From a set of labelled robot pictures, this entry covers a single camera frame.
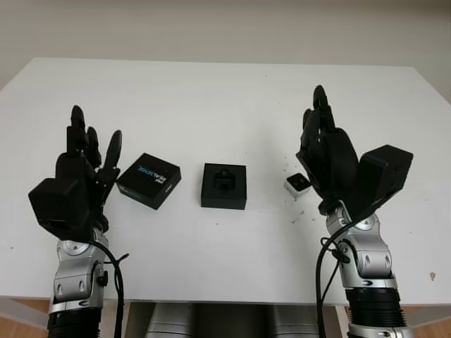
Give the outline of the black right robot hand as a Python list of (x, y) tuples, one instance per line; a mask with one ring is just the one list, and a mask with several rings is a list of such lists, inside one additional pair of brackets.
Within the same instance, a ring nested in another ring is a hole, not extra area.
[(321, 197), (320, 214), (328, 215), (353, 189), (358, 158), (347, 133), (335, 125), (321, 85), (314, 89), (313, 107), (304, 112), (296, 157)]

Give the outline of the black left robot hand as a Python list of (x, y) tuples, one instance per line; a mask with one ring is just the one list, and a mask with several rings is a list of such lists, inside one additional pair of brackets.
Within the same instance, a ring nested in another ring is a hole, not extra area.
[(102, 232), (109, 229), (103, 211), (121, 171), (118, 161), (122, 138), (120, 130), (113, 133), (102, 160), (96, 130), (86, 126), (83, 110), (78, 105), (72, 108), (70, 125), (66, 128), (66, 152), (57, 159), (56, 178), (76, 180), (81, 185), (81, 192), (70, 197), (71, 205), (77, 208), (77, 219), (69, 220), (68, 226), (85, 241), (93, 237), (94, 228)]

